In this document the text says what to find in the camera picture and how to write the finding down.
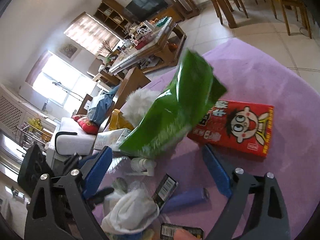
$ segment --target purple tablecloth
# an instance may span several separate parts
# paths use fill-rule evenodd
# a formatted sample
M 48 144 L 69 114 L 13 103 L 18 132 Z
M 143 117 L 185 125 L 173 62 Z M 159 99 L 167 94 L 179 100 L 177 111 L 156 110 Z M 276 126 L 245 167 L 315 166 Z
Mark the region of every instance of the purple tablecloth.
M 232 39 L 205 53 L 204 58 L 214 67 L 214 74 L 228 88 L 226 100 L 273 105 L 274 127 L 269 153 L 264 162 L 226 158 L 248 173 L 263 176 L 275 174 L 289 215 L 291 239 L 308 222 L 320 201 L 320 96 L 294 72 L 282 66 L 264 52 Z M 163 90 L 175 70 L 153 80 L 146 88 Z M 201 227 L 205 235 L 220 216 L 227 199 L 221 195 L 203 163 L 199 147 L 184 138 L 175 148 L 171 159 L 157 160 L 156 175 L 148 178 L 148 187 L 155 190 L 165 173 L 179 182 L 177 193 L 194 187 L 206 187 L 210 201 L 168 214 L 171 223 Z M 110 185 L 107 174 L 101 183 Z M 244 211 L 237 234 L 243 229 Z

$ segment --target purple cylinder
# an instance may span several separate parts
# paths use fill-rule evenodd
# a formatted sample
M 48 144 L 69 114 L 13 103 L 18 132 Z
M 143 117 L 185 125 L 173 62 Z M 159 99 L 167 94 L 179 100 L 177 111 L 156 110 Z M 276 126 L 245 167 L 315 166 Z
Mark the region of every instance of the purple cylinder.
M 175 210 L 180 210 L 189 206 L 197 205 L 206 202 L 209 199 L 209 192 L 205 188 L 195 188 L 180 195 L 171 197 L 161 212 L 169 213 Z

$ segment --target dried branch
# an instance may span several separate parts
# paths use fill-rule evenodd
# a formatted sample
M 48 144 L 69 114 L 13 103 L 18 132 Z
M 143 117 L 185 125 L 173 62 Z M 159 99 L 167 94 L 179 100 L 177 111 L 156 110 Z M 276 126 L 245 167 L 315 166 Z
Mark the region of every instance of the dried branch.
M 104 40 L 102 42 L 102 45 L 99 48 L 98 52 L 111 54 L 112 53 L 112 49 L 110 47 L 110 41 L 109 40 Z

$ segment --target hand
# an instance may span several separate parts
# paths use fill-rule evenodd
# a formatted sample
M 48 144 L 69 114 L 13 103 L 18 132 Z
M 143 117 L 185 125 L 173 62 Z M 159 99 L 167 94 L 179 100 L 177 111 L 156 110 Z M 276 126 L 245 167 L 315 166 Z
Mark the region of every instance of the hand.
M 198 239 L 192 234 L 190 234 L 188 231 L 184 229 L 178 229 L 174 233 L 173 240 L 198 240 Z

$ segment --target curtain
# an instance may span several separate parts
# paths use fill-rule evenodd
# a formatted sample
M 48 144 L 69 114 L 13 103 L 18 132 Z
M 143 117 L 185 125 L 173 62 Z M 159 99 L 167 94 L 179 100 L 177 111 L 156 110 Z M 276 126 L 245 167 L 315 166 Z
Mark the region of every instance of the curtain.
M 103 56 L 108 55 L 107 53 L 98 52 L 104 40 L 110 41 L 111 49 L 120 41 L 105 26 L 86 12 L 79 15 L 64 33 L 96 56 L 99 54 Z
M 52 54 L 49 51 L 45 51 L 42 53 L 40 58 L 37 60 L 37 62 L 32 67 L 30 73 L 28 74 L 26 78 L 26 82 L 33 86 L 33 83 L 36 81 L 38 75 L 41 73 L 42 69 L 44 68 L 44 65 L 48 62 L 49 58 L 52 56 Z

